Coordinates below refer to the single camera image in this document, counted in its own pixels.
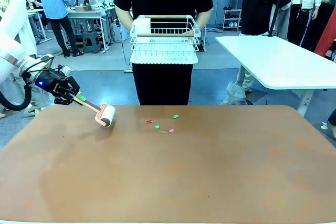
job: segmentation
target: tabletop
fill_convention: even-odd
[[[336,89],[336,64],[278,37],[216,40],[270,89]]]
[[[336,220],[336,150],[294,109],[116,110],[113,126],[104,129],[85,108],[49,107],[0,150],[0,219]]]
[[[27,10],[28,13],[39,13],[39,12],[43,12],[44,9],[34,9],[34,10]]]

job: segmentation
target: lint roller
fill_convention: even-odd
[[[96,112],[96,122],[99,123],[102,127],[110,127],[112,124],[112,120],[115,114],[115,107],[103,104],[98,107],[93,103],[89,102],[81,93],[78,93],[73,100],[80,105],[87,107],[88,109]]]

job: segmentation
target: jeans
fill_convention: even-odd
[[[63,51],[63,54],[68,55],[70,54],[70,52],[64,43],[64,39],[63,39],[62,32],[61,32],[61,25],[69,37],[72,53],[76,55],[79,52],[79,49],[76,46],[76,38],[74,35],[74,31],[72,30],[72,26],[71,26],[68,16],[65,16],[64,18],[61,18],[61,19],[49,19],[49,22],[55,34],[57,43]]]

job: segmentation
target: sneaker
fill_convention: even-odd
[[[74,57],[78,57],[78,56],[82,56],[84,53],[79,51],[78,53],[76,53],[75,55],[73,55]]]

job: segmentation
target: wire basket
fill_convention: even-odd
[[[192,16],[139,16],[132,25],[132,63],[195,64],[201,31]]]

